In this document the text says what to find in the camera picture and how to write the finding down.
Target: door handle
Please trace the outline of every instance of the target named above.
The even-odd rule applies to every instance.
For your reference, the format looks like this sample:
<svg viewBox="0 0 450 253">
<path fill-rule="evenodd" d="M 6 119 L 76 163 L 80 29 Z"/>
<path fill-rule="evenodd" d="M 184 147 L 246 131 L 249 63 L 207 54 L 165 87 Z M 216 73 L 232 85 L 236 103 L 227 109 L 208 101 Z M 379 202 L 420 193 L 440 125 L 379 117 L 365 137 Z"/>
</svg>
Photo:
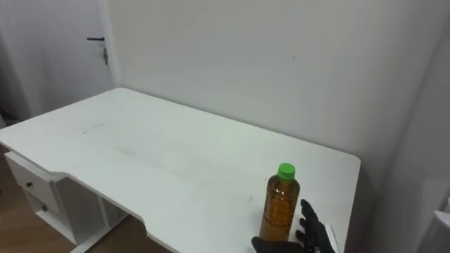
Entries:
<svg viewBox="0 0 450 253">
<path fill-rule="evenodd" d="M 101 38 L 91 38 L 91 37 L 89 37 L 89 38 L 87 38 L 87 40 L 89 40 L 89 41 L 105 41 L 105 37 L 101 37 Z"/>
</svg>

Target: scuff mark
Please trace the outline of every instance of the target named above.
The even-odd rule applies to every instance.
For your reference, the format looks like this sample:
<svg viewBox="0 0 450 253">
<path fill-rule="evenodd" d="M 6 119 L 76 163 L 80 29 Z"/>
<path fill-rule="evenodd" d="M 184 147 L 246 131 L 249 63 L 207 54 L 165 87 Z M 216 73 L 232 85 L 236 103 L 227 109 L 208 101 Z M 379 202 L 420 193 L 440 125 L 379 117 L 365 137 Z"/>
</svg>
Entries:
<svg viewBox="0 0 450 253">
<path fill-rule="evenodd" d="M 90 131 L 95 130 L 95 129 L 97 129 L 97 128 L 103 126 L 104 124 L 106 124 L 106 122 L 97 124 L 97 125 L 95 125 L 95 126 L 89 128 L 89 129 L 86 129 L 85 131 L 83 131 L 83 134 L 87 134 L 87 133 L 89 133 Z"/>
<path fill-rule="evenodd" d="M 128 148 L 121 148 L 121 147 L 115 147 L 117 148 L 121 153 L 125 154 L 125 155 L 129 155 L 129 156 L 136 156 L 136 152 L 134 152 L 133 150 L 130 150 Z"/>
</svg>

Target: amber liquid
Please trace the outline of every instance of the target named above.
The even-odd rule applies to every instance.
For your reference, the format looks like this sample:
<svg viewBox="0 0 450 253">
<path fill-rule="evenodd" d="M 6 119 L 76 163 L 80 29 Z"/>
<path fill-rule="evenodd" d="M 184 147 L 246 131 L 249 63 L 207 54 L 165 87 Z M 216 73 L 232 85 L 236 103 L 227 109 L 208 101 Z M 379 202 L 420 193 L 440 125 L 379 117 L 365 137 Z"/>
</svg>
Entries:
<svg viewBox="0 0 450 253">
<path fill-rule="evenodd" d="M 289 239 L 299 193 L 300 184 L 295 179 L 285 181 L 279 179 L 277 175 L 269 179 L 259 232 L 261 239 L 274 241 Z"/>
</svg>

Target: door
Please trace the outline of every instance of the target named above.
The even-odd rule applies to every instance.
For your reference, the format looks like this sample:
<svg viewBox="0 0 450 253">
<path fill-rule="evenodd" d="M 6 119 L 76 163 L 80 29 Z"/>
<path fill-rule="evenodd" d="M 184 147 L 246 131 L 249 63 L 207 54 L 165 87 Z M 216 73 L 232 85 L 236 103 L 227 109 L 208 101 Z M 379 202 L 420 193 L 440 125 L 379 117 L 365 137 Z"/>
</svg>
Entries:
<svg viewBox="0 0 450 253">
<path fill-rule="evenodd" d="M 0 0 L 0 32 L 30 117 L 115 87 L 95 0 Z"/>
</svg>

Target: plastic bottle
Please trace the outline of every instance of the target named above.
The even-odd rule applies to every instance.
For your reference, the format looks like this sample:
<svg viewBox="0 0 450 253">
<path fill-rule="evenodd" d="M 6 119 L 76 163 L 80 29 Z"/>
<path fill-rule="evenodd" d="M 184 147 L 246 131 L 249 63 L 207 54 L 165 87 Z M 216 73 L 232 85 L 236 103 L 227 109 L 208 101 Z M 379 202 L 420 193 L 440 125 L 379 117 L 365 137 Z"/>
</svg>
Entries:
<svg viewBox="0 0 450 253">
<path fill-rule="evenodd" d="M 266 203 L 259 236 L 263 240 L 288 240 L 293 223 L 300 184 L 295 180 L 295 167 L 283 163 L 277 175 L 267 183 Z"/>
</svg>

